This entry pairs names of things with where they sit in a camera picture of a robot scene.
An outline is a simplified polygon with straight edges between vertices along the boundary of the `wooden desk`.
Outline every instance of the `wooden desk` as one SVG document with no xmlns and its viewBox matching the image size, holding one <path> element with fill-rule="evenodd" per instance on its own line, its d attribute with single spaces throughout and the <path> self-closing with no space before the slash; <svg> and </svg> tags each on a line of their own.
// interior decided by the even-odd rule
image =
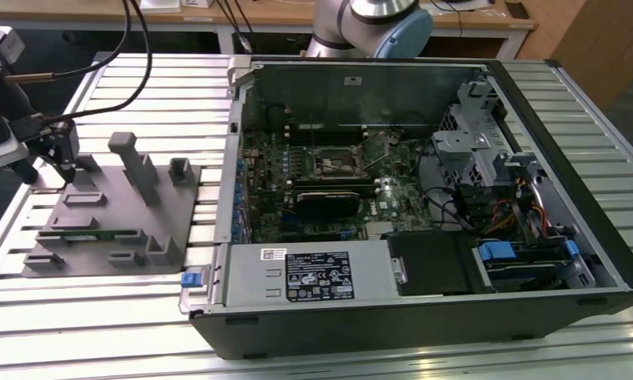
<svg viewBox="0 0 633 380">
<path fill-rule="evenodd" d="M 240 0 L 240 4 L 258 32 L 312 33 L 312 5 L 282 0 Z M 498 0 L 495 9 L 506 10 L 504 0 Z M 218 5 L 208 9 L 183 7 L 180 13 L 150 14 L 146 17 L 154 31 L 216 32 L 220 51 L 235 53 L 235 30 Z M 498 53 L 500 59 L 516 56 L 530 30 L 536 27 L 532 20 L 484 12 L 466 12 L 462 18 L 463 37 L 504 40 Z M 0 25 L 16 29 L 122 30 L 124 10 L 120 0 L 0 0 Z M 458 14 L 435 17 L 434 36 L 460 36 Z"/>
</svg>

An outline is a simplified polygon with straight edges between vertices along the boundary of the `green circuit board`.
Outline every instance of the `green circuit board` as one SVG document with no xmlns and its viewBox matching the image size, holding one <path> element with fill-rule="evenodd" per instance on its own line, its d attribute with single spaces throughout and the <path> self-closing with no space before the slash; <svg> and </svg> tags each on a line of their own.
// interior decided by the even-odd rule
<svg viewBox="0 0 633 380">
<path fill-rule="evenodd" d="M 390 222 L 399 231 L 431 229 L 412 173 L 420 143 L 384 129 L 372 131 L 356 146 L 292 146 L 283 135 L 250 133 L 244 157 L 252 242 L 367 240 L 371 222 Z M 328 191 L 351 192 L 348 186 L 331 189 L 334 178 L 342 177 L 374 184 L 363 185 L 358 213 L 346 218 L 303 218 L 295 206 L 306 191 L 296 189 L 296 183 L 316 181 Z"/>
</svg>

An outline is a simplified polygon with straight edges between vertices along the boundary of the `table leg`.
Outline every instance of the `table leg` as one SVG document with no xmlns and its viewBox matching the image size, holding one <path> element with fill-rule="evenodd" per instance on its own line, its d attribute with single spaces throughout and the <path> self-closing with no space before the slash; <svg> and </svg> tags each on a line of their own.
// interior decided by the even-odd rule
<svg viewBox="0 0 633 380">
<path fill-rule="evenodd" d="M 498 59 L 515 59 L 519 54 L 520 47 L 524 44 L 526 37 L 528 36 L 530 30 L 512 30 L 510 32 L 510 37 L 503 43 L 503 47 L 498 52 Z"/>
</svg>

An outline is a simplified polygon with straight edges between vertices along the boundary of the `floor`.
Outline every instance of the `floor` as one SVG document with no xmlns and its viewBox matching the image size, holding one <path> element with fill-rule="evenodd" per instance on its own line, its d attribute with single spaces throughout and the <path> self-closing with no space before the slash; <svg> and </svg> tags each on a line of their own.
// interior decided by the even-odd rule
<svg viewBox="0 0 633 380">
<path fill-rule="evenodd" d="M 81 33 L 76 35 L 79 44 L 71 44 L 61 37 L 61 32 L 19 31 L 27 45 L 27 51 L 17 62 L 19 73 L 37 73 L 43 71 L 60 72 L 88 66 L 96 51 L 112 51 L 119 42 L 116 32 Z M 306 41 L 288 36 L 284 45 L 300 50 Z M 202 52 L 218 53 L 218 40 L 212 33 L 154 33 L 154 46 L 158 52 Z M 271 53 L 284 53 L 283 46 L 270 46 Z M 130 39 L 126 51 L 143 52 L 144 46 L 139 33 Z M 45 97 L 32 97 L 33 106 L 47 115 L 64 111 L 68 100 L 77 88 L 80 79 L 52 83 L 25 85 L 28 93 L 45 93 Z M 620 99 L 606 113 L 614 124 L 620 129 L 627 139 L 633 144 L 633 82 L 628 86 Z M 0 218 L 9 205 L 13 193 L 17 190 L 19 180 L 8 172 L 0 171 Z"/>
</svg>

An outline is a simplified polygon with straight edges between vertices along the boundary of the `gray plastic holder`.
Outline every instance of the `gray plastic holder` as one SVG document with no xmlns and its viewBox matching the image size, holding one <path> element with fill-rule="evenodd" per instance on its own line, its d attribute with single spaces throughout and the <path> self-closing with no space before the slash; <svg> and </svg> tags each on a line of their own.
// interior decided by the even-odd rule
<svg viewBox="0 0 633 380">
<path fill-rule="evenodd" d="M 135 144 L 134 133 L 116 132 L 109 140 L 124 167 L 79 157 L 75 181 L 24 261 L 25 277 L 182 271 L 202 168 L 187 158 L 154 166 Z"/>
</svg>

